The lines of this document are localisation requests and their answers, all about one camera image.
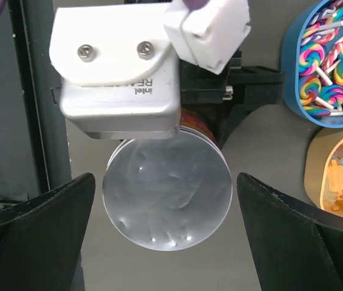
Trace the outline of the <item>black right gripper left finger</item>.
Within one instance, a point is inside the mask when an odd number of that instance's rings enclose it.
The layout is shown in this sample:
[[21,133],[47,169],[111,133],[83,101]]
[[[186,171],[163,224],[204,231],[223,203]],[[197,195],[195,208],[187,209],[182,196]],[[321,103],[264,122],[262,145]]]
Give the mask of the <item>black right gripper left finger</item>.
[[95,196],[95,177],[0,211],[0,290],[70,290]]

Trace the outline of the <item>orange candy tray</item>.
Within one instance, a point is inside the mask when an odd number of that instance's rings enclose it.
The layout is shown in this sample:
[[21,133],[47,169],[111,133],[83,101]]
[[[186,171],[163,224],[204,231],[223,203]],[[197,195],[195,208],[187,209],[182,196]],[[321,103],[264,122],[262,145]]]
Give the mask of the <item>orange candy tray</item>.
[[343,217],[343,129],[321,129],[305,159],[304,188],[321,210]]

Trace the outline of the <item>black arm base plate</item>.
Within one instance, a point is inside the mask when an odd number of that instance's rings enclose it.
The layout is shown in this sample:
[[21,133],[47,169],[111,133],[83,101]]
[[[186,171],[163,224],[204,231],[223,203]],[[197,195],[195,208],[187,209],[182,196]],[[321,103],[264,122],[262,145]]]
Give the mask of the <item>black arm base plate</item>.
[[[0,1],[0,211],[73,180],[61,82],[48,59],[51,1]],[[70,290],[84,290],[81,253]]]

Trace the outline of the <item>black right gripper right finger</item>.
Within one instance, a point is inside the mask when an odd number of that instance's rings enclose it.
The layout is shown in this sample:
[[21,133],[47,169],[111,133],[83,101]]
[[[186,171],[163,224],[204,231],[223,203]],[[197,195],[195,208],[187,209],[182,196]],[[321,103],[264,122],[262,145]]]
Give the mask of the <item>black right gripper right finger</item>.
[[236,188],[262,290],[343,290],[343,218],[240,173]]

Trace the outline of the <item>blue candy tray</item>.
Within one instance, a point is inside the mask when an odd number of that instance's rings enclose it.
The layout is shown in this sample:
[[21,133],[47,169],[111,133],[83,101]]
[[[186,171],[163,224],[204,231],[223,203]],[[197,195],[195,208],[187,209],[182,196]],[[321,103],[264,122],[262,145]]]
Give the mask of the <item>blue candy tray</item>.
[[343,129],[343,1],[320,1],[293,21],[282,41],[281,69],[290,110]]

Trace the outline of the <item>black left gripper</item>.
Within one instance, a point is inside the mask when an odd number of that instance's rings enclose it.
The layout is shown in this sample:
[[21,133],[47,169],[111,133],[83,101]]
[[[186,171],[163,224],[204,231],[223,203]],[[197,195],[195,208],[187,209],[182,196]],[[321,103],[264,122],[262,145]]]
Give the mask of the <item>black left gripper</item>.
[[216,75],[186,61],[179,63],[182,109],[198,114],[223,148],[252,112],[282,102],[285,73],[264,66],[243,66],[237,50]]

